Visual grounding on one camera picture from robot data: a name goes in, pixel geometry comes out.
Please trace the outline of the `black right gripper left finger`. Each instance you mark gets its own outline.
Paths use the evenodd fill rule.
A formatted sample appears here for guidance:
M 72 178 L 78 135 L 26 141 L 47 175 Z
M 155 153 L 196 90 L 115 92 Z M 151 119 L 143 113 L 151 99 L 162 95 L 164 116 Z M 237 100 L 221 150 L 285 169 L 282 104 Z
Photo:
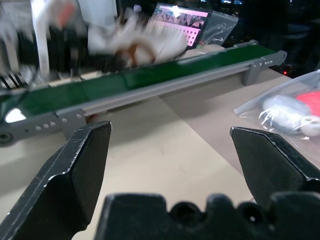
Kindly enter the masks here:
M 70 240 L 91 223 L 104 179 L 110 121 L 76 129 L 0 225 L 3 240 Z

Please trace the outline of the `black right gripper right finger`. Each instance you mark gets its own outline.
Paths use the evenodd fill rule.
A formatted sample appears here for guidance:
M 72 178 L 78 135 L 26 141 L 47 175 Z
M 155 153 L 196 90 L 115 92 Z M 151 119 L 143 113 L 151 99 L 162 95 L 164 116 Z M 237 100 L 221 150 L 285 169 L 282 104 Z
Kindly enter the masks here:
M 234 126 L 230 136 L 246 184 L 260 206 L 267 206 L 277 192 L 319 193 L 320 170 L 279 134 Z

